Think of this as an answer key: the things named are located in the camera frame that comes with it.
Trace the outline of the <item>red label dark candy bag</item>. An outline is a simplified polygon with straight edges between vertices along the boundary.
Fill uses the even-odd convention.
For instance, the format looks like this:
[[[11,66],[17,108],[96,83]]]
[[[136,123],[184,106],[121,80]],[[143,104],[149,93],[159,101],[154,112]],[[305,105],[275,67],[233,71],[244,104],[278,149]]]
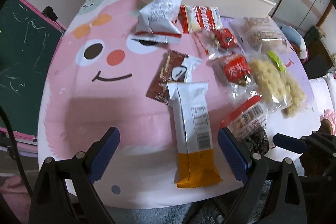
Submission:
[[[252,153],[265,155],[269,151],[266,134],[268,109],[260,96],[253,96],[223,118],[220,128],[228,128],[237,141],[247,145]]]

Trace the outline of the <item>yellow rice crisp bag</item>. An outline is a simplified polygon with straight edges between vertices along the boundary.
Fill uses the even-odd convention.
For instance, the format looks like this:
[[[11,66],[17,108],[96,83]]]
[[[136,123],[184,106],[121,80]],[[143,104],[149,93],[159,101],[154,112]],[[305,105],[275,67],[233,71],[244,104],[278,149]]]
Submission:
[[[267,108],[271,112],[283,110],[291,104],[290,88],[284,73],[268,59],[252,59],[252,74]]]
[[[283,110],[283,113],[286,118],[292,118],[305,108],[307,96],[298,81],[291,77],[290,74],[282,75],[282,79],[286,87],[289,88],[291,96],[291,103]]]

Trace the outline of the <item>orange white snack bar wrapper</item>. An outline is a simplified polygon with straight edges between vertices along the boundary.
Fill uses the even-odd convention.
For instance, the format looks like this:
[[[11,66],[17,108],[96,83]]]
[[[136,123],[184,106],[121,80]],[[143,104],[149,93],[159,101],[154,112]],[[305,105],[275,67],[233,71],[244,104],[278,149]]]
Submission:
[[[213,136],[206,102],[208,83],[168,83],[178,150],[179,189],[222,181],[215,166]]]

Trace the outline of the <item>red jujube walnut candy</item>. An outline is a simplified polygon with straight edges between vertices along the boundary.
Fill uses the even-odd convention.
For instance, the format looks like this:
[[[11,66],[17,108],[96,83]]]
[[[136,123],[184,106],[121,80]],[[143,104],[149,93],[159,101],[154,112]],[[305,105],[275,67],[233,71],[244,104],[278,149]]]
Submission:
[[[242,53],[211,53],[207,65],[214,71],[219,90],[234,104],[259,95],[252,69]]]
[[[209,60],[243,53],[237,39],[228,28],[197,32],[194,33],[194,38]]]

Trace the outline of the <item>brown chocolate wafer packet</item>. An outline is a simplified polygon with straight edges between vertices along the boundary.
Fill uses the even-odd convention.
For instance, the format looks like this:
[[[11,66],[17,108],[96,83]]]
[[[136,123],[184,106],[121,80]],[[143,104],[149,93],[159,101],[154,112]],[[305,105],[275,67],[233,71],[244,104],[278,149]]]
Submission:
[[[155,101],[169,103],[168,83],[190,83],[193,71],[202,63],[202,59],[170,50],[152,80],[146,96]]]

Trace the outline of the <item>clear bag of biscuits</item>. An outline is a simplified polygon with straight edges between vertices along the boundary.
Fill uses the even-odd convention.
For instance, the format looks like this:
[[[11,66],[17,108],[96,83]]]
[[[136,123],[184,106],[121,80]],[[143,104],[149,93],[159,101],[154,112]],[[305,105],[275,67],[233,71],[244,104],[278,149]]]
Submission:
[[[266,18],[244,17],[236,19],[233,27],[238,33],[245,50],[258,53],[269,51],[287,53],[291,51],[284,34],[269,16]]]

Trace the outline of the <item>silver jujube snack bag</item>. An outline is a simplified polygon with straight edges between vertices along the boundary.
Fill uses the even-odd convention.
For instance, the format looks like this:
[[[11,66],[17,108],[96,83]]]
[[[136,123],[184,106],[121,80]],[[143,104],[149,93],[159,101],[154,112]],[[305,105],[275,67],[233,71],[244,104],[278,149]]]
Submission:
[[[154,43],[179,43],[182,33],[177,27],[182,0],[153,0],[139,11],[133,40]]]

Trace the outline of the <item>pink blanket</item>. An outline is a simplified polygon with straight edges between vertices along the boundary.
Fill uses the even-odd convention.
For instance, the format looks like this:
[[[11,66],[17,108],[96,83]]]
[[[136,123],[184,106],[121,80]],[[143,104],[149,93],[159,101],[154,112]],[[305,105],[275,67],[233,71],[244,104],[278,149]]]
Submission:
[[[328,125],[331,135],[335,135],[335,117],[336,117],[335,111],[327,109],[324,112],[321,122]]]

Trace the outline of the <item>white pillow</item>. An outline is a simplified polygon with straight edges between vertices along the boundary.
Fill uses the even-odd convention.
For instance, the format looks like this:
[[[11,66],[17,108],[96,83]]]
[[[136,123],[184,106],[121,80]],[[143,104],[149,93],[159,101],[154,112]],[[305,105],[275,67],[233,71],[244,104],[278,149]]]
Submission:
[[[322,120],[326,110],[335,111],[335,75],[327,73],[309,82]]]

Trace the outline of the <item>pink cartoon tablecloth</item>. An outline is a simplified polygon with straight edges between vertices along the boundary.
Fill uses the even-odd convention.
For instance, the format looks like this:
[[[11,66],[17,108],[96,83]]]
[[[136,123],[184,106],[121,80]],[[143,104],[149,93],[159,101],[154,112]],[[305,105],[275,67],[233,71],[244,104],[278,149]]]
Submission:
[[[106,206],[152,209],[217,197],[242,186],[217,145],[221,122],[238,102],[210,66],[206,34],[176,43],[134,40],[140,9],[152,0],[86,0],[60,40],[47,73],[38,123],[38,160],[72,158],[120,131],[120,144],[94,184]],[[174,114],[167,83],[208,86],[194,111],[197,148],[213,145],[220,182],[180,189]]]

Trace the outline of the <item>red white cookies pack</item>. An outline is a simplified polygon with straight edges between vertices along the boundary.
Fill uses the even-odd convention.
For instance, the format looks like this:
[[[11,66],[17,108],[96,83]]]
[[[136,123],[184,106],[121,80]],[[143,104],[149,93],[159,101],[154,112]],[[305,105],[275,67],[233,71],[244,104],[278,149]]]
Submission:
[[[184,34],[223,29],[217,7],[181,5]]]

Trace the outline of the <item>black clamp knob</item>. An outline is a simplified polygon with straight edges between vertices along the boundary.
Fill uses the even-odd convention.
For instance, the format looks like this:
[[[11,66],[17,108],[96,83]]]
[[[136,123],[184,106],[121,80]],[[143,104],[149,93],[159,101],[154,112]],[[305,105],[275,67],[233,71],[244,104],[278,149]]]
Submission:
[[[56,22],[58,20],[58,16],[54,13],[54,10],[51,6],[47,6],[46,8],[44,8],[42,14],[53,22]]]

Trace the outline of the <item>green chalkboard pink frame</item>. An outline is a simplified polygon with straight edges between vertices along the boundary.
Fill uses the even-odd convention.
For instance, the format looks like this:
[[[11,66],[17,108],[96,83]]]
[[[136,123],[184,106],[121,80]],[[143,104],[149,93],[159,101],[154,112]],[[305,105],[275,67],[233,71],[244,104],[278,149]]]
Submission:
[[[1,106],[17,135],[36,137],[47,72],[64,31],[26,0],[1,9]]]

